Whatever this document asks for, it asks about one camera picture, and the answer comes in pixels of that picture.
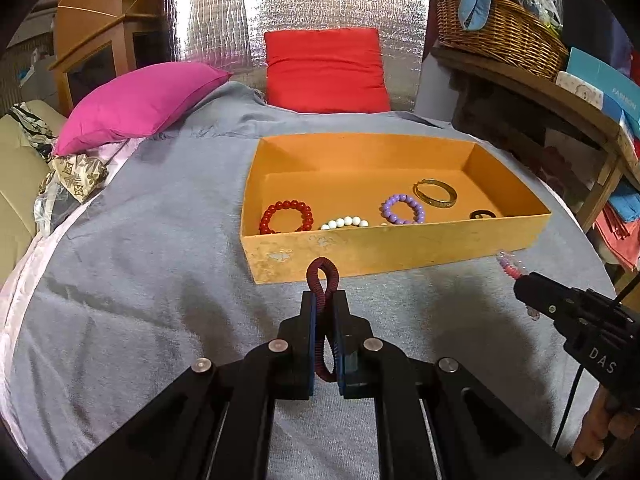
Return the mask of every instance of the bracelet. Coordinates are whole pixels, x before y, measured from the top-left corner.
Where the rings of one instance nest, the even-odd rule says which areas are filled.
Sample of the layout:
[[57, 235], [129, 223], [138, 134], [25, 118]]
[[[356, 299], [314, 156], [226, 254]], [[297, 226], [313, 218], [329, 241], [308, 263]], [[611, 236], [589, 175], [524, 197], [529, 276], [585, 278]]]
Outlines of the bracelet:
[[269, 229], [269, 222], [271, 217], [276, 211], [280, 209], [297, 209], [302, 216], [302, 225], [296, 229], [296, 231], [311, 231], [311, 227], [314, 224], [314, 218], [311, 214], [311, 208], [304, 202], [298, 202], [297, 200], [285, 200], [284, 202], [276, 202], [270, 205], [263, 213], [260, 219], [260, 234], [261, 235], [273, 235], [280, 234], [279, 232]]
[[361, 220], [359, 216], [345, 216], [344, 218], [336, 218], [335, 220], [329, 220], [326, 224], [322, 224], [322, 231], [327, 229], [335, 229], [338, 227], [344, 227], [345, 225], [355, 225], [359, 227], [369, 227], [369, 222]]
[[[414, 210], [414, 220], [402, 220], [398, 218], [398, 215], [391, 212], [391, 206], [397, 202], [405, 202], [409, 207]], [[386, 202], [382, 205], [382, 216], [387, 218], [391, 223], [400, 224], [424, 224], [424, 208], [418, 204], [418, 201], [407, 194], [395, 194], [386, 199]]]
[[[432, 184], [434, 186], [441, 187], [447, 193], [449, 193], [449, 200], [436, 200], [435, 198], [426, 196], [423, 192], [421, 192], [418, 189], [418, 186], [420, 186], [421, 184]], [[458, 194], [456, 193], [456, 190], [453, 189], [449, 184], [447, 184], [446, 182], [441, 182], [440, 180], [433, 180], [432, 178], [425, 178], [420, 182], [416, 182], [414, 184], [414, 193], [423, 202], [429, 205], [432, 205], [434, 207], [442, 208], [442, 209], [446, 209], [447, 207], [452, 207], [456, 203], [456, 200], [458, 199]]]
[[488, 209], [476, 209], [469, 215], [469, 219], [477, 220], [479, 218], [482, 218], [482, 215], [487, 215], [491, 218], [496, 218], [495, 213], [492, 211], [489, 211]]

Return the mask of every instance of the wooden table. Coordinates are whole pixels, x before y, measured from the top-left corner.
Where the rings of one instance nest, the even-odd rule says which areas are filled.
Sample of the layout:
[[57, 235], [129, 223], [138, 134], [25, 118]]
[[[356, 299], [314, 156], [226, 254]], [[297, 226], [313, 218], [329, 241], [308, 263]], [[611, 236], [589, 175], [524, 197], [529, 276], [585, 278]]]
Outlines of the wooden table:
[[[467, 81], [472, 82], [478, 78], [489, 81], [542, 106], [564, 123], [585, 134], [607, 153], [596, 183], [588, 192], [585, 190], [584, 203], [576, 212], [576, 218], [584, 232], [591, 228], [623, 175], [640, 190], [640, 167], [631, 141], [616, 121], [593, 105], [552, 81], [534, 76], [518, 67], [450, 48], [434, 48], [431, 53], [441, 65], [471, 76], [465, 76]], [[461, 93], [456, 115], [470, 105], [471, 88], [472, 85], [467, 85]]]

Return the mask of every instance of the human hand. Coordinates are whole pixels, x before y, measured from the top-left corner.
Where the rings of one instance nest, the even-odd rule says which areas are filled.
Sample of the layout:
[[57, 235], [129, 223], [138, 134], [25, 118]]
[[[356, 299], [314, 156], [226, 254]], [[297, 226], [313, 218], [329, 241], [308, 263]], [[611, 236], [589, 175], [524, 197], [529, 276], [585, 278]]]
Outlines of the human hand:
[[593, 396], [589, 411], [582, 419], [580, 434], [571, 451], [575, 466], [579, 466], [587, 457], [597, 460], [602, 456], [604, 452], [602, 441], [609, 431], [617, 438], [626, 439], [631, 437], [636, 426], [640, 424], [640, 412], [621, 412], [611, 416], [606, 409], [609, 398], [609, 392], [602, 386]]

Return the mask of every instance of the wicker basket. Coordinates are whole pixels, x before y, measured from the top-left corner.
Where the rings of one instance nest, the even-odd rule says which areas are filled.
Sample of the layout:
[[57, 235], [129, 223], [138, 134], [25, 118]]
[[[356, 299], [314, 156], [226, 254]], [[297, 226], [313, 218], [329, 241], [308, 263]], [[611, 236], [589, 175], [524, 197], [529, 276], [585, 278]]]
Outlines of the wicker basket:
[[492, 0], [486, 25], [463, 30], [458, 20], [460, 0], [436, 0], [438, 39], [451, 48], [519, 66], [534, 75], [555, 79], [569, 54], [532, 14], [509, 0]]

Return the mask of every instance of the beige sofa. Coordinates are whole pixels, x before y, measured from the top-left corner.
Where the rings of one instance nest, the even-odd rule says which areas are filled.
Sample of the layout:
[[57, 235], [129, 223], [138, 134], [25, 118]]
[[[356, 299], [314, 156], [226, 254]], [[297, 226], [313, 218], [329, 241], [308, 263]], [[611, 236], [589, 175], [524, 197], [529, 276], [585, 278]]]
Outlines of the beige sofa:
[[[55, 135], [66, 118], [43, 101], [27, 103]], [[49, 167], [9, 115], [0, 119], [0, 286], [36, 234], [33, 202]]]

